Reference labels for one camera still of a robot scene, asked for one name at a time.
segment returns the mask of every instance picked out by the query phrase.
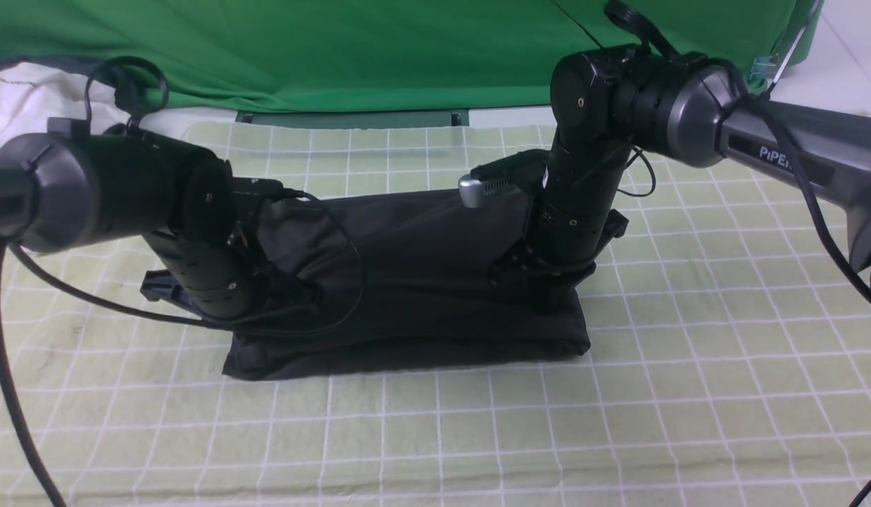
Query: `green backdrop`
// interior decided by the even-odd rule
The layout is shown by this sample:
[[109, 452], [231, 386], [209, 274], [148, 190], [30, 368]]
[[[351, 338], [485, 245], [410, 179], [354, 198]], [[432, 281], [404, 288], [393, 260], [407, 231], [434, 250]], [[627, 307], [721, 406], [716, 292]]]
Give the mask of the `green backdrop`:
[[[790, 41], [813, 0], [629, 3], [680, 51], [730, 58], [747, 73]], [[603, 1], [561, 4], [603, 44], [632, 42], [603, 17]], [[168, 75], [170, 106], [542, 105], [557, 60], [592, 48], [549, 0], [0, 0], [0, 60], [140, 56]]]

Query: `black bag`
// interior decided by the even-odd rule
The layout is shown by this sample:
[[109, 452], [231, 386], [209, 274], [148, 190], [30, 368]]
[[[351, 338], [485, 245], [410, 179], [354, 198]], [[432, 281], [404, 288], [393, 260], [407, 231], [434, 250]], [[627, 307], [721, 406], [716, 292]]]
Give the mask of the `black bag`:
[[[326, 201], [358, 245], [368, 286], [356, 312], [313, 337], [236, 334], [224, 375], [246, 381], [582, 356], [589, 335], [575, 291], [551, 315], [529, 308], [523, 284], [495, 287], [489, 264], [521, 234], [527, 198], [464, 208], [455, 189]], [[359, 290], [358, 261], [318, 204], [290, 201], [258, 228], [269, 259], [323, 286], [322, 312], [293, 328], [338, 321]]]

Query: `black cable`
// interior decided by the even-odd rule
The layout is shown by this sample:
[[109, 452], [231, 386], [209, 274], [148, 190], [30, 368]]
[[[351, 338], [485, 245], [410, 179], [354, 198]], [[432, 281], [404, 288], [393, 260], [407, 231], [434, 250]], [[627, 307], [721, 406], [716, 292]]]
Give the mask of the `black cable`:
[[91, 125], [91, 119], [93, 118], [93, 113], [91, 112], [91, 84], [94, 83], [94, 80], [97, 79], [97, 76], [106, 70], [110, 70], [113, 67], [136, 67], [141, 68], [142, 70], [146, 70], [152, 74], [152, 76], [156, 80], [156, 86], [159, 87], [159, 91], [161, 91], [161, 100], [159, 101], [159, 105], [156, 107], [150, 106], [142, 106], [142, 105], [133, 105], [132, 106], [132, 116], [129, 118], [129, 128], [138, 127], [140, 121], [144, 116], [149, 115], [150, 113], [158, 112], [163, 109], [165, 105], [169, 103], [169, 83], [165, 79], [165, 74], [163, 74], [162, 70], [159, 70], [159, 67], [148, 60], [144, 60], [144, 58], [140, 58], [137, 56], [120, 56], [117, 58], [110, 58], [110, 60], [103, 61], [97, 67], [88, 74], [88, 80], [85, 81], [84, 84], [84, 121], [87, 122], [88, 125]]
[[786, 160], [789, 161], [789, 165], [792, 167], [792, 174], [795, 176], [798, 188], [801, 190], [802, 196], [805, 198], [806, 205], [808, 205], [808, 212], [811, 215], [811, 221], [814, 223], [817, 236], [820, 238], [820, 243], [822, 243], [824, 249], [827, 250], [830, 258], [832, 258], [832, 262], [836, 264], [848, 282], [851, 283], [851, 286], [854, 286], [854, 288], [857, 289], [858, 293], [860, 293], [864, 298], [864, 301], [871, 304], [870, 287], [864, 283], [864, 280], [862, 280], [853, 269], [851, 269], [851, 264], [848, 263], [847, 259], [845, 259], [845, 254], [841, 252], [838, 245], [835, 244], [835, 241], [832, 239], [832, 235], [827, 226], [827, 221], [824, 219], [824, 214], [822, 214], [820, 204], [817, 202], [814, 187], [808, 179], [808, 174], [805, 173], [804, 168], [801, 166], [801, 157], [799, 155], [798, 147], [792, 139], [791, 134], [789, 134], [789, 132], [779, 124], [779, 121], [777, 121], [770, 110], [767, 109], [767, 96], [760, 97], [759, 99], [758, 97], [751, 96], [751, 93], [748, 90], [748, 85], [741, 78], [741, 72], [739, 72], [738, 68], [735, 68], [735, 65], [731, 61], [716, 58], [711, 62], [724, 67], [729, 73], [732, 84], [737, 87], [737, 90], [735, 90], [737, 91], [736, 96], [741, 97], [741, 100], [737, 105], [744, 105], [747, 107], [748, 110], [755, 113], [755, 115], [764, 122], [764, 125], [767, 125], [767, 129], [770, 129], [770, 134], [773, 134], [773, 138], [776, 139], [780, 150], [782, 150], [782, 153], [786, 155]]
[[130, 317], [137, 318], [146, 318], [147, 320], [155, 320], [158, 322], [165, 322], [167, 324], [181, 324], [181, 325], [194, 325], [195, 327], [206, 328], [206, 330], [217, 330], [217, 331], [228, 331], [232, 333], [238, 334], [249, 334], [249, 336], [256, 337], [313, 337], [317, 336], [317, 334], [328, 333], [331, 330], [334, 330], [338, 325], [343, 324], [346, 320], [351, 318], [352, 315], [357, 311], [359, 304], [361, 304], [361, 299], [363, 299], [363, 295], [365, 292], [365, 288], [367, 288], [368, 284], [368, 270], [367, 266], [365, 266], [365, 262], [363, 260], [363, 256], [361, 251], [359, 251], [356, 242], [354, 241], [351, 233], [348, 232], [347, 228], [342, 225], [341, 221], [336, 218], [335, 214], [329, 209], [329, 206], [326, 206], [325, 203], [322, 202], [316, 196], [312, 196], [307, 194], [306, 192], [300, 192], [300, 190], [294, 190], [294, 196], [299, 196], [299, 198], [309, 199], [313, 202], [316, 202], [326, 215], [329, 216], [332, 222], [334, 222], [335, 227], [339, 229], [339, 233], [341, 233], [354, 251], [355, 256], [357, 257], [358, 268], [361, 271], [361, 288], [359, 288], [357, 298], [354, 299], [354, 303], [351, 305], [351, 308], [337, 321], [329, 325], [323, 325], [323, 327], [314, 328], [314, 330], [282, 330], [282, 328], [265, 328], [265, 327], [249, 327], [249, 325], [227, 325], [217, 322], [210, 322], [206, 320], [197, 320], [197, 318], [187, 318], [187, 317], [177, 317], [176, 315], [167, 315], [162, 313], [156, 313], [152, 311], [143, 311], [143, 309], [132, 308], [126, 305], [120, 305], [119, 303], [114, 303], [112, 301], [107, 301], [107, 299], [100, 298], [100, 296], [94, 296], [93, 294], [89, 294], [87, 292], [82, 291], [81, 289], [77, 289], [68, 283], [63, 282], [62, 280], [56, 278], [50, 273], [47, 273], [42, 267], [36, 263], [29, 254], [25, 253], [23, 248], [19, 244], [11, 244], [10, 251], [19, 259], [19, 262], [25, 266], [26, 269], [30, 270], [35, 276], [45, 282], [47, 285], [52, 286], [54, 289], [58, 289], [61, 292], [65, 292], [68, 295], [74, 296], [74, 298], [81, 299], [82, 301], [91, 303], [95, 306], [109, 309], [110, 311], [116, 311], [122, 313], [124, 315], [129, 315]]
[[626, 192], [626, 190], [623, 189], [616, 189], [616, 191], [626, 196], [630, 196], [631, 198], [647, 198], [647, 196], [650, 196], [654, 193], [654, 190], [657, 190], [658, 178], [657, 175], [654, 174], [654, 167], [651, 167], [651, 163], [650, 161], [648, 161], [648, 157], [645, 156], [644, 151], [639, 148], [633, 148], [632, 150], [635, 151], [635, 155], [632, 155], [632, 158], [629, 158], [628, 163], [626, 163], [626, 169], [629, 169], [629, 166], [631, 166], [632, 163], [635, 162], [636, 158], [641, 158], [641, 161], [645, 163], [645, 167], [648, 168], [648, 174], [651, 174], [651, 189], [644, 194], [634, 194], [631, 192]]
[[[6, 240], [0, 239], [0, 288], [1, 278], [3, 278], [4, 258], [6, 257]], [[16, 431], [16, 437], [19, 439], [19, 444], [25, 453], [25, 459], [29, 462], [35, 478], [38, 479], [40, 485], [44, 488], [44, 493], [50, 498], [50, 504], [54, 507], [65, 507], [63, 495], [59, 493], [53, 479], [46, 471], [44, 463], [38, 456], [38, 447], [32, 439], [32, 433], [29, 431], [29, 425], [25, 422], [23, 415], [23, 407], [19, 401], [19, 396], [16, 394], [16, 387], [13, 382], [13, 372], [11, 372], [10, 359], [6, 353], [6, 344], [4, 343], [4, 321], [0, 311], [0, 389], [4, 393], [4, 402], [6, 410], [10, 413], [10, 420], [13, 421], [13, 429]]]
[[867, 500], [867, 495], [871, 492], [871, 478], [870, 481], [867, 481], [867, 484], [864, 484], [863, 489], [860, 490], [858, 496], [854, 497], [854, 500], [851, 501], [848, 507], [860, 507], [864, 500]]

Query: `grid tablecloth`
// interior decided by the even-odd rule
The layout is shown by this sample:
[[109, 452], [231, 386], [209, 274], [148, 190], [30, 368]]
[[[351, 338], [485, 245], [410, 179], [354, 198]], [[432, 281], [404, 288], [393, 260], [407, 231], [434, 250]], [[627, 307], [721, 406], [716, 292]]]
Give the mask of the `grid tablecloth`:
[[[201, 123], [239, 176], [320, 198], [455, 187], [552, 128], [309, 131]], [[844, 505], [871, 475], [871, 309], [798, 190], [652, 158], [579, 287], [593, 349], [545, 365], [235, 382], [226, 333], [134, 320], [8, 260], [30, 427], [74, 505]], [[625, 186], [648, 187], [644, 165]], [[845, 218], [824, 205], [845, 248]], [[139, 308], [139, 239], [39, 258]], [[0, 398], [0, 505], [44, 505]]]

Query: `robotic arm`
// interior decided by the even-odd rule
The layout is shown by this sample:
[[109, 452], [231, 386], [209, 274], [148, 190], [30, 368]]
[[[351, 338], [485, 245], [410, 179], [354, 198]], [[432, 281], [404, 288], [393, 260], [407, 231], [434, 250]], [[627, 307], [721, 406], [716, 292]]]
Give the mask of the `robotic arm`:
[[624, 234], [613, 197], [629, 154], [641, 148], [695, 168], [730, 158], [787, 185], [811, 187], [806, 199], [820, 196], [846, 212], [849, 260], [834, 244], [828, 250], [851, 270], [854, 285], [863, 284], [856, 276], [871, 268], [871, 118], [758, 99], [731, 63], [677, 54], [622, 3], [612, 0], [605, 13], [641, 44], [560, 61], [551, 78], [558, 124], [551, 150], [523, 151], [460, 180], [468, 208], [515, 187], [530, 196], [522, 238], [494, 262], [492, 280], [525, 278], [532, 307], [550, 311], [558, 295], [590, 276], [603, 247]]

